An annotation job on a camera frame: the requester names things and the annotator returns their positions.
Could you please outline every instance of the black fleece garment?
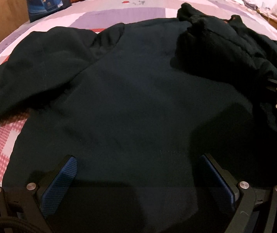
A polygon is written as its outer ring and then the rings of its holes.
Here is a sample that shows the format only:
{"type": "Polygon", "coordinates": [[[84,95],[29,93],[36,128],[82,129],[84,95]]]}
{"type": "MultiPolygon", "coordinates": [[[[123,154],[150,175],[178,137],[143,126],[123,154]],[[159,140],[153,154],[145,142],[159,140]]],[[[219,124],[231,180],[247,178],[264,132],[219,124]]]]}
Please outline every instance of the black fleece garment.
{"type": "Polygon", "coordinates": [[[234,18],[183,4],[178,18],[98,35],[32,32],[0,66],[0,118],[31,109],[4,188],[72,154],[77,176],[48,217],[56,233],[220,232],[228,218],[202,187],[201,154],[254,187],[277,184],[262,161],[277,139],[252,112],[277,79],[277,42],[234,18]]]}

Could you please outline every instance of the mattress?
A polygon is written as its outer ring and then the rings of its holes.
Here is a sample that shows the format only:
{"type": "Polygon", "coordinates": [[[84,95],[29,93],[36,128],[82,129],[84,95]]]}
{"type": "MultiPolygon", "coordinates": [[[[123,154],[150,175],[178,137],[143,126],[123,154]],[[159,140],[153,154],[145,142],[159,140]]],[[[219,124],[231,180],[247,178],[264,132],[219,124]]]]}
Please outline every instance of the mattress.
{"type": "MultiPolygon", "coordinates": [[[[71,7],[25,23],[0,43],[0,65],[15,46],[32,31],[48,31],[55,26],[90,29],[94,32],[116,23],[134,23],[152,18],[174,18],[181,4],[187,2],[205,14],[223,19],[240,15],[243,22],[254,31],[277,40],[277,30],[259,14],[232,0],[85,0],[71,7]]],[[[0,121],[0,186],[17,136],[23,128],[28,113],[21,113],[0,121]]]]}

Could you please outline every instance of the bed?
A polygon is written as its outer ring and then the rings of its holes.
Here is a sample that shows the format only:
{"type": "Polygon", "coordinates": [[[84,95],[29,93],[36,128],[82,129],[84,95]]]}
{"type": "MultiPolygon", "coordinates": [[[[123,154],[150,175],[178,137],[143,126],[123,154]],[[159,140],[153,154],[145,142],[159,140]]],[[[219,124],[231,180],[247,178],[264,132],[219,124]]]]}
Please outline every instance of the bed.
{"type": "MultiPolygon", "coordinates": [[[[0,41],[0,65],[11,54],[14,47],[32,31],[48,31],[55,26],[75,27],[101,32],[116,23],[133,23],[152,18],[173,18],[184,2],[194,8],[219,18],[229,19],[240,15],[249,28],[277,40],[277,30],[257,13],[252,13],[232,0],[85,0],[71,7],[25,23],[0,41]]],[[[28,118],[21,113],[0,121],[0,186],[17,136],[28,118]]]]}

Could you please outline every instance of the blue gripper pad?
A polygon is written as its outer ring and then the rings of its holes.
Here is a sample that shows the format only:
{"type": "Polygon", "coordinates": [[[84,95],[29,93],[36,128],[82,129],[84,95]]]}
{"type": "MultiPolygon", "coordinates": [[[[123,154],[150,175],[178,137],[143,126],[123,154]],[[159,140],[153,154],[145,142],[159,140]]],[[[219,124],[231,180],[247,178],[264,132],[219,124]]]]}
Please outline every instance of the blue gripper pad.
{"type": "Polygon", "coordinates": [[[77,160],[70,157],[41,196],[40,210],[47,218],[53,215],[77,173],[77,160]]]}
{"type": "Polygon", "coordinates": [[[235,211],[234,193],[205,155],[200,156],[199,167],[219,210],[231,215],[235,211]]]}

